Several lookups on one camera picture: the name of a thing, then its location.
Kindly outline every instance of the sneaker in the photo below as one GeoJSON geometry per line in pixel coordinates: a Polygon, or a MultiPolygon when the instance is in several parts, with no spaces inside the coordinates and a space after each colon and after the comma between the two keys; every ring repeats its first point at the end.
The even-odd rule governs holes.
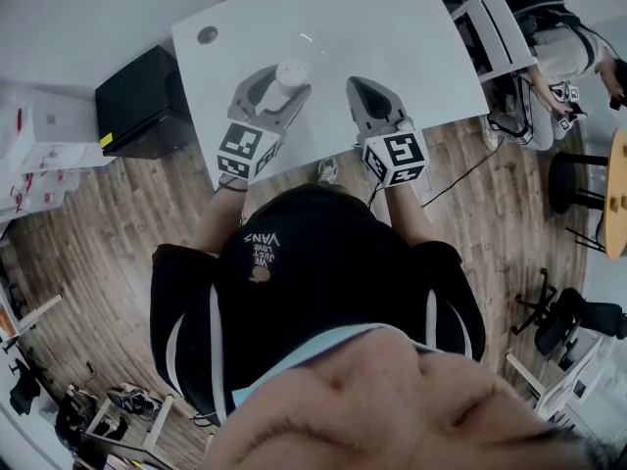
{"type": "Polygon", "coordinates": [[[128,421],[128,418],[126,416],[120,416],[120,422],[118,423],[118,427],[122,427],[122,429],[126,431],[128,430],[129,426],[130,421],[128,421]]]}
{"type": "Polygon", "coordinates": [[[517,145],[520,146],[527,146],[529,144],[529,141],[531,141],[531,139],[533,138],[533,134],[531,133],[531,131],[527,131],[524,133],[524,135],[516,137],[516,136],[509,136],[509,141],[511,141],[512,143],[515,143],[517,145]]]}
{"type": "Polygon", "coordinates": [[[317,165],[317,182],[333,184],[337,179],[337,174],[339,172],[339,166],[337,164],[337,160],[335,157],[328,157],[324,160],[321,160],[317,165]]]}
{"type": "Polygon", "coordinates": [[[516,98],[511,94],[506,94],[506,114],[514,117],[516,112],[516,98]]]}
{"type": "Polygon", "coordinates": [[[107,397],[120,409],[129,414],[136,414],[141,418],[154,419],[162,406],[162,402],[159,399],[155,399],[144,389],[136,389],[130,392],[109,390],[107,397]]]}
{"type": "Polygon", "coordinates": [[[499,147],[499,134],[490,126],[487,115],[481,118],[481,138],[483,139],[483,144],[491,152],[496,151],[499,147]]]}

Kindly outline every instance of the gray pants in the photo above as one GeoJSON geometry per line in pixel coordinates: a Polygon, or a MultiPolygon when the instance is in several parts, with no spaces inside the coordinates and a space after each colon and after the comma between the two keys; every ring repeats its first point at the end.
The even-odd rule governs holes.
{"type": "Polygon", "coordinates": [[[527,80],[518,77],[514,82],[516,94],[513,116],[491,112],[488,120],[501,128],[503,136],[515,138],[530,150],[549,150],[554,140],[563,139],[566,132],[527,80]]]}

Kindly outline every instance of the chair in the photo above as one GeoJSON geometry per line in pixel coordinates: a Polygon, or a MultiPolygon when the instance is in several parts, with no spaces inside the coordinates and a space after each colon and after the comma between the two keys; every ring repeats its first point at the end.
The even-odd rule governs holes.
{"type": "Polygon", "coordinates": [[[518,336],[522,331],[524,331],[527,327],[529,327],[533,323],[539,323],[544,317],[546,317],[549,313],[548,307],[555,294],[557,294],[557,289],[553,286],[549,286],[549,273],[545,268],[540,270],[542,273],[543,281],[542,281],[542,293],[540,294],[540,300],[537,303],[529,303],[522,300],[522,296],[516,295],[516,302],[520,305],[525,305],[528,308],[533,308],[533,313],[520,327],[511,326],[511,332],[514,336],[518,336]]]}
{"type": "Polygon", "coordinates": [[[546,358],[551,358],[559,345],[572,348],[574,343],[571,344],[570,339],[579,327],[619,340],[627,337],[627,314],[623,313],[620,305],[587,302],[572,287],[564,289],[552,304],[556,289],[548,285],[548,272],[545,268],[541,273],[544,281],[538,303],[527,303],[520,295],[516,296],[518,303],[532,307],[534,311],[520,327],[511,327],[514,336],[518,336],[532,323],[537,324],[534,343],[538,352],[546,358]]]}
{"type": "Polygon", "coordinates": [[[11,397],[9,402],[19,416],[23,414],[29,415],[32,401],[39,397],[41,388],[32,371],[26,367],[26,364],[17,358],[16,365],[17,367],[11,368],[11,372],[15,375],[16,371],[20,371],[20,379],[9,393],[11,397]]]}
{"type": "Polygon", "coordinates": [[[491,70],[479,75],[485,82],[537,63],[506,0],[467,0],[451,13],[453,21],[467,15],[483,46],[491,70]]]}
{"type": "Polygon", "coordinates": [[[604,362],[595,361],[599,348],[607,340],[601,336],[593,345],[574,362],[564,374],[552,385],[545,387],[522,363],[511,353],[506,355],[507,361],[527,380],[538,394],[538,402],[534,410],[544,420],[549,420],[563,410],[570,401],[581,402],[599,382],[604,371],[604,362]],[[586,376],[587,383],[580,379],[586,376]]]}

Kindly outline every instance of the black chair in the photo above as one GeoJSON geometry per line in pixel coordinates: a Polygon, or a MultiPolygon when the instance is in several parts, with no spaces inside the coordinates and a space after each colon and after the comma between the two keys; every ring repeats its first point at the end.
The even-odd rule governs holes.
{"type": "Polygon", "coordinates": [[[521,295],[516,295],[516,302],[520,305],[525,305],[528,308],[533,308],[533,313],[531,313],[531,316],[525,320],[520,327],[516,327],[515,325],[511,326],[511,332],[514,336],[518,336],[531,324],[539,324],[540,321],[549,314],[549,304],[555,297],[555,294],[557,294],[557,289],[549,285],[549,273],[545,268],[542,268],[540,273],[542,273],[544,278],[542,282],[542,293],[540,294],[540,300],[537,303],[525,302],[522,300],[521,295]]]}
{"type": "Polygon", "coordinates": [[[576,340],[570,343],[570,338],[579,327],[619,340],[627,337],[627,314],[623,313],[620,305],[587,302],[572,287],[564,289],[557,301],[551,305],[556,290],[554,287],[548,288],[546,269],[542,270],[542,274],[545,280],[539,303],[528,304],[516,297],[517,301],[533,307],[534,311],[519,329],[511,328],[514,335],[517,336],[532,323],[538,324],[534,343],[545,357],[551,357],[559,345],[571,349],[576,340]]]}
{"type": "Polygon", "coordinates": [[[35,375],[26,367],[26,364],[17,358],[16,365],[17,367],[10,367],[10,369],[14,375],[16,371],[20,371],[20,379],[9,393],[11,396],[10,404],[19,416],[23,414],[29,415],[32,401],[41,395],[41,388],[35,379],[35,375]]]}

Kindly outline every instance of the person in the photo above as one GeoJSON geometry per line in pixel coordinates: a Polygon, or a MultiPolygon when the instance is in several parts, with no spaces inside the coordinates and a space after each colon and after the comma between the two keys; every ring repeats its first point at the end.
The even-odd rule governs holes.
{"type": "MultiPolygon", "coordinates": [[[[513,10],[520,1],[524,0],[507,0],[513,10]]],[[[574,15],[568,16],[579,22],[574,15]]],[[[482,119],[484,142],[490,150],[496,150],[502,137],[538,151],[549,150],[554,140],[563,139],[568,129],[559,120],[572,118],[572,108],[552,91],[563,82],[598,75],[608,96],[625,103],[627,63],[596,33],[559,23],[533,33],[531,42],[537,64],[513,77],[513,92],[501,100],[506,108],[482,119]]]]}
{"type": "Polygon", "coordinates": [[[201,468],[602,468],[478,363],[481,312],[411,185],[385,189],[390,227],[337,175],[243,225],[223,176],[191,246],[153,254],[157,369],[221,424],[201,468]]]}
{"type": "MultiPolygon", "coordinates": [[[[96,415],[97,405],[97,398],[85,390],[77,389],[72,384],[68,386],[59,405],[55,433],[63,446],[74,454],[73,468],[105,468],[107,455],[85,445],[83,438],[83,434],[96,415]]],[[[113,441],[121,441],[129,426],[130,423],[124,416],[120,416],[118,424],[105,418],[98,423],[93,433],[113,441]]]]}

